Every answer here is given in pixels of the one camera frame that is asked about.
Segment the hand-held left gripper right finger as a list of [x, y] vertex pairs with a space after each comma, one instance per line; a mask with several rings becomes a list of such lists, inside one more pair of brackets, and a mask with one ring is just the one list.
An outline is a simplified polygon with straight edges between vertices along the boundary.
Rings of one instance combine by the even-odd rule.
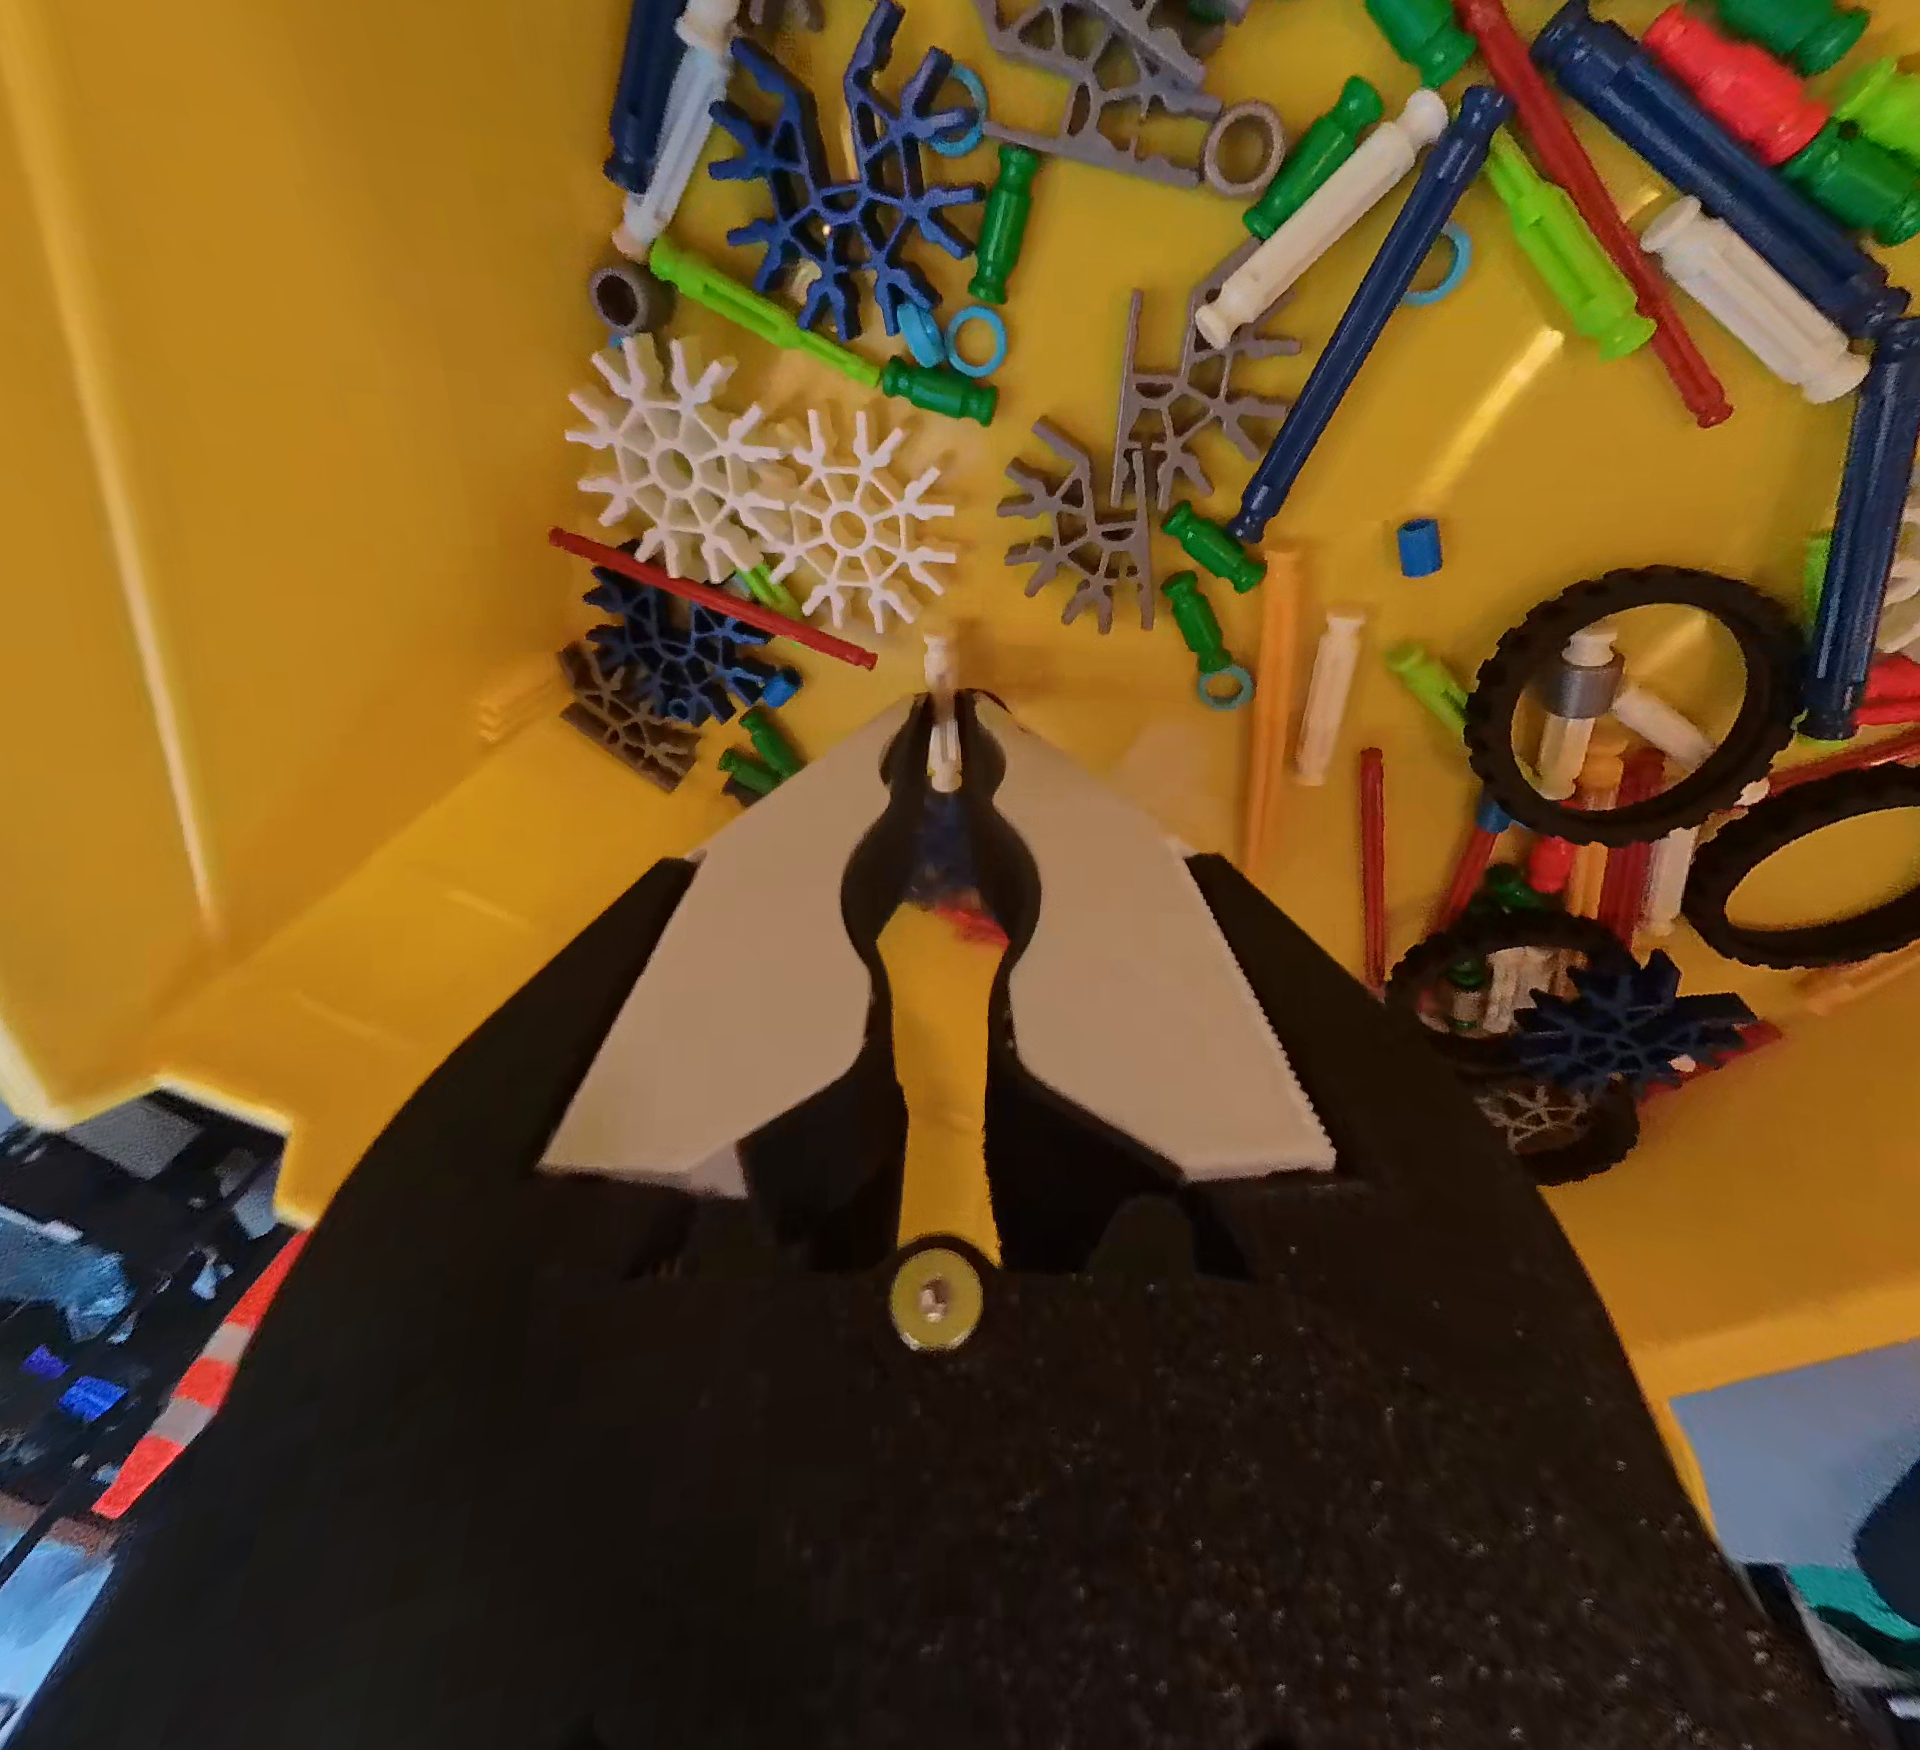
[[1332, 1178], [1194, 856], [963, 697], [963, 845], [1009, 933], [989, 1001], [989, 1202], [1009, 1276], [1256, 1276], [1229, 1191]]

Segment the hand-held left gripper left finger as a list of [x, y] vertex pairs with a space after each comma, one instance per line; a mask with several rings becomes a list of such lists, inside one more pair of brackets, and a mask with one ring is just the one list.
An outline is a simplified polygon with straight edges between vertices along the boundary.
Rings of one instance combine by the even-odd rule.
[[908, 1090], [873, 933], [919, 825], [919, 697], [713, 830], [545, 1172], [745, 1202], [808, 1267], [896, 1254]]

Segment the yellow plastic bin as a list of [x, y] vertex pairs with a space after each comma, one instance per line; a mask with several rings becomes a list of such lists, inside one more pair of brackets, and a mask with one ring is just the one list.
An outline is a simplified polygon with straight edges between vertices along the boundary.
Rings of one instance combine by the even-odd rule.
[[[628, 0], [7, 0], [7, 1107], [92, 1121], [174, 1081], [290, 1133], [310, 1223], [400, 1098], [625, 884], [733, 809], [642, 788], [533, 659], [583, 625], [551, 526], [593, 386], [583, 265], [617, 185]], [[1474, 782], [1381, 666], [1461, 682], [1504, 625], [1617, 562], [1795, 597], [1848, 401], [1808, 406], [1694, 311], [1732, 422], [1652, 358], [1602, 365], [1494, 193], [1474, 265], [1392, 322], [1278, 543], [1363, 666], [1329, 788], [1278, 782], [1257, 893], [1351, 970], [1355, 748], [1384, 757], [1408, 952]], [[1110, 452], [1118, 335], [1150, 365], [1239, 247], [1239, 197], [1048, 164], [1009, 295], [1002, 422], [915, 422], [958, 505], [963, 678], [1188, 845], [1239, 845], [1246, 711], [1194, 702], [1178, 633], [1058, 625], [1009, 574], [1033, 422]], [[1808, 1016], [1795, 970], [1671, 933], [1781, 1044], [1652, 1107], [1641, 1154], [1547, 1191], [1641, 1380], [1715, 1395], [1911, 1340], [1911, 970]]]

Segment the pile of colourful toy rods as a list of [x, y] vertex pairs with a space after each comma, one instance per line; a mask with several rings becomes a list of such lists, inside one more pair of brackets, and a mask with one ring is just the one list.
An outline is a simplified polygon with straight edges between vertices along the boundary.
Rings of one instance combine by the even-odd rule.
[[[1033, 19], [1053, 19], [1053, 72], [1082, 65], [1082, 89], [1097, 89], [1097, 52], [1126, 45], [1138, 72], [1126, 89], [1097, 89], [1110, 105], [1167, 105], [1167, 112], [1206, 112], [1206, 185], [1220, 193], [1257, 193], [1246, 204], [1246, 247], [1229, 265], [1213, 265], [1194, 305], [1188, 305], [1188, 348], [1220, 372], [1229, 358], [1257, 348], [1257, 322], [1329, 261], [1408, 168], [1408, 197], [1363, 265], [1351, 311], [1329, 335], [1329, 358], [1313, 365], [1307, 396], [1257, 417], [1281, 417], [1257, 469], [1246, 472], [1239, 516], [1213, 526], [1194, 505], [1170, 505], [1170, 481], [1203, 481], [1188, 469], [1188, 444], [1141, 444], [1126, 459], [1126, 422], [1138, 401], [1118, 401], [1118, 459], [1110, 459], [1110, 505], [1092, 486], [1092, 459], [1041, 422], [1041, 444], [1064, 459], [1058, 481], [1041, 481], [1023, 459], [1009, 459], [1009, 505], [1002, 516], [1048, 516], [1048, 534], [1019, 543], [1009, 562], [1033, 562], [1033, 591], [1064, 574], [1076, 597], [1097, 606], [1097, 633], [1110, 633], [1110, 591], [1138, 585], [1141, 633], [1154, 625], [1150, 597], [1150, 526], [1188, 543], [1194, 562], [1206, 562], [1229, 585], [1257, 585], [1267, 562], [1256, 554], [1278, 509], [1289, 505], [1299, 472], [1313, 469], [1329, 422], [1355, 396], [1355, 372], [1371, 365], [1384, 322], [1419, 305], [1419, 265], [1441, 238], [1450, 238], [1450, 275], [1470, 265], [1470, 238], [1450, 226], [1461, 193], [1474, 178], [1494, 185], [1516, 238], [1536, 253], [1545, 279], [1561, 287], [1570, 322], [1594, 324], [1606, 358], [1628, 358], [1652, 338], [1671, 365], [1673, 396], [1694, 417], [1715, 431], [1727, 422], [1727, 396], [1715, 365], [1694, 348], [1694, 324], [1673, 322], [1671, 287], [1697, 295], [1745, 348], [1787, 375], [1808, 401], [1853, 396], [1853, 434], [1848, 434], [1848, 472], [1842, 472], [1842, 526], [1816, 585], [1816, 625], [1808, 646], [1805, 633], [1732, 580], [1686, 574], [1686, 562], [1643, 562], [1643, 574], [1606, 574], [1594, 585], [1561, 585], [1520, 633], [1494, 634], [1485, 659], [1474, 691], [1443, 697], [1450, 734], [1470, 745], [1470, 762], [1485, 782], [1485, 817], [1520, 825], [1547, 845], [1578, 856], [1652, 856], [1686, 841], [1673, 863], [1673, 901], [1721, 958], [1745, 964], [1866, 964], [1884, 952], [1911, 952], [1911, 893], [1826, 917], [1826, 924], [1727, 924], [1727, 893], [1745, 893], [1769, 856], [1826, 825], [1853, 825], [1875, 809], [1911, 809], [1911, 772], [1842, 772], [1842, 782], [1805, 782], [1761, 802], [1754, 825], [1721, 830], [1697, 856], [1697, 830], [1745, 795], [1761, 795], [1761, 762], [1787, 748], [1795, 716], [1805, 734], [1853, 734], [1862, 711], [1900, 711], [1866, 697], [1875, 678], [1875, 634], [1884, 634], [1884, 585], [1900, 562], [1909, 534], [1909, 495], [1911, 495], [1911, 322], [1909, 287], [1848, 247], [1848, 229], [1866, 229], [1875, 247], [1911, 238], [1911, 193], [1900, 193], [1892, 229], [1866, 226], [1853, 197], [1842, 204], [1826, 193], [1834, 168], [1875, 168], [1866, 157], [1900, 145], [1884, 120], [1862, 105], [1900, 80], [1900, 65], [1875, 65], [1862, 89], [1848, 89], [1842, 120], [1808, 105], [1805, 139], [1787, 139], [1787, 95], [1805, 65], [1842, 58], [1862, 40], [1862, 7], [1826, 7], [1842, 27], [1816, 40], [1816, 7], [1787, 0], [1727, 0], [1727, 40], [1697, 19], [1694, 7], [1671, 7], [1643, 40], [1625, 40], [1617, 19], [1594, 19], [1590, 0], [1561, 0], [1547, 27], [1524, 45], [1504, 18], [1504, 0], [1363, 0], [1384, 45], [1425, 72], [1425, 89], [1381, 120], [1381, 89], [1351, 80], [1329, 120], [1281, 157], [1281, 124], [1257, 105], [1213, 112], [1203, 105], [1203, 65], [1188, 45], [1154, 19], [1167, 0], [1041, 0]], [[701, 124], [690, 105], [733, 95], [758, 105], [746, 72], [720, 58], [720, 0], [681, 0], [681, 65], [665, 95], [665, 133], [651, 185], [628, 193], [625, 214], [625, 253], [642, 247], [642, 279], [636, 311], [662, 287], [681, 287], [713, 305], [720, 322], [808, 348], [828, 372], [908, 396], [931, 417], [972, 417], [992, 422], [992, 386], [972, 386], [972, 358], [950, 348], [950, 372], [931, 372], [931, 348], [890, 358], [890, 372], [868, 372], [847, 338], [804, 324], [804, 295], [815, 265], [804, 265], [779, 287], [746, 287], [733, 275], [713, 275], [665, 238], [665, 204], [681, 197], [690, 157]], [[1628, 157], [1643, 157], [1673, 197], [1652, 214], [1652, 229], [1628, 229], [1594, 178], [1594, 157], [1578, 145], [1570, 120], [1556, 112], [1547, 80], [1561, 80], [1570, 105], [1590, 105]], [[958, 229], [976, 253], [972, 305], [950, 322], [950, 338], [963, 322], [1002, 322], [1002, 279], [1019, 275], [1023, 253], [1023, 204], [1033, 204], [1033, 168], [1048, 157], [1076, 157], [1064, 133], [1002, 133], [989, 124], [976, 139], [958, 139], [950, 157], [927, 157], [931, 178], [950, 185], [989, 185], [976, 204], [958, 204]], [[828, 659], [873, 659], [852, 656], [820, 633], [804, 633], [793, 614], [764, 606], [779, 585], [772, 574], [745, 574], [726, 585], [701, 580], [665, 580], [662, 562], [636, 554], [636, 543], [611, 550], [583, 534], [554, 534], [554, 550], [583, 554], [593, 574], [625, 574], [636, 585], [662, 585], [677, 597], [720, 606], [764, 634], [793, 634]], [[1745, 646], [1745, 711], [1727, 745], [1686, 748], [1671, 724], [1643, 711], [1625, 711], [1617, 691], [1617, 614], [1628, 606], [1694, 606], [1715, 614]], [[1643, 802], [1590, 802], [1578, 772], [1594, 762], [1594, 724], [1617, 716], [1643, 745], [1643, 757], [1671, 757], [1673, 782], [1652, 782], [1659, 795]], [[1520, 981], [1545, 958], [1578, 958], [1578, 964], [1625, 964], [1641, 917], [1625, 943], [1602, 917], [1578, 909], [1494, 909], [1470, 901], [1470, 884], [1450, 893], [1450, 909], [1441, 933], [1425, 933], [1392, 970], [1384, 958], [1384, 817], [1381, 817], [1381, 757], [1363, 757], [1363, 970], [1384, 981], [1384, 1012], [1408, 1012], [1425, 1021], [1432, 985], [1450, 985], [1461, 1001], [1485, 995], [1450, 981], [1450, 964], [1474, 964], [1485, 981]], [[1494, 1090], [1494, 1133], [1545, 1186], [1594, 1178], [1641, 1149], [1641, 1098], [1671, 1090], [1556, 1090], [1516, 1066], [1516, 1016], [1504, 1033], [1485, 1016], [1485, 1033], [1425, 1021], [1425, 1035], [1470, 1066], [1474, 1090]]]

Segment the blue snowflake connector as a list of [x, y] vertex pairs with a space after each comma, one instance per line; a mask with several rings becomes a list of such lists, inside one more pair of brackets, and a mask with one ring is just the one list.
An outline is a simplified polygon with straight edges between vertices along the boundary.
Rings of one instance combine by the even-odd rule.
[[1745, 1054], [1750, 1021], [1754, 1012], [1745, 995], [1686, 995], [1686, 964], [1652, 952], [1643, 964], [1570, 970], [1570, 995], [1536, 995], [1516, 1016], [1516, 1066], [1556, 1090], [1643, 1090]]
[[593, 574], [583, 606], [604, 606], [604, 625], [583, 633], [604, 678], [625, 682], [625, 697], [651, 716], [701, 724], [746, 702], [779, 711], [804, 697], [804, 666], [772, 666], [764, 633], [720, 606], [677, 597], [625, 574]]
[[950, 185], [927, 168], [927, 157], [989, 133], [989, 105], [950, 105], [950, 52], [927, 52], [890, 95], [882, 65], [896, 52], [896, 19], [908, 7], [873, 0], [861, 45], [847, 52], [847, 168], [828, 168], [815, 89], [758, 40], [733, 40], [733, 72], [746, 72], [758, 105], [713, 105], [713, 124], [726, 133], [713, 178], [764, 185], [764, 214], [726, 229], [726, 247], [758, 247], [758, 287], [815, 265], [804, 324], [841, 338], [861, 338], [861, 295], [873, 295], [882, 335], [896, 335], [908, 311], [938, 311], [938, 287], [915, 253], [927, 247], [972, 261], [958, 204], [989, 197], [989, 185]]

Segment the white snowflake connector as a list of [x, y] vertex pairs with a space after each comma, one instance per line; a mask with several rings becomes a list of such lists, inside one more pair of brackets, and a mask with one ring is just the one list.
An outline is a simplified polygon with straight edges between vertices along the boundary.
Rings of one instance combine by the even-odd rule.
[[758, 554], [808, 625], [852, 634], [908, 633], [938, 591], [958, 516], [938, 459], [919, 431], [882, 406], [808, 406], [764, 431], [772, 469], [758, 472]]
[[726, 585], [764, 562], [788, 509], [788, 431], [733, 401], [733, 358], [695, 338], [611, 338], [570, 396], [576, 495], [628, 526], [665, 580]]

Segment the orange white traffic cone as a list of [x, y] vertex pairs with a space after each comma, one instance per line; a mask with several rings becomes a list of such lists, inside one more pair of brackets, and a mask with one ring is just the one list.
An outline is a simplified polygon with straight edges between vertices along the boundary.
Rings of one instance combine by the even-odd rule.
[[174, 1401], [157, 1411], [157, 1423], [136, 1437], [136, 1453], [122, 1464], [122, 1479], [102, 1484], [102, 1495], [92, 1505], [100, 1521], [124, 1521], [157, 1479], [219, 1413], [228, 1380], [272, 1305], [272, 1291], [290, 1285], [297, 1254], [310, 1232], [297, 1232], [263, 1276], [255, 1291], [219, 1312], [219, 1326], [197, 1340], [197, 1354], [176, 1369]]

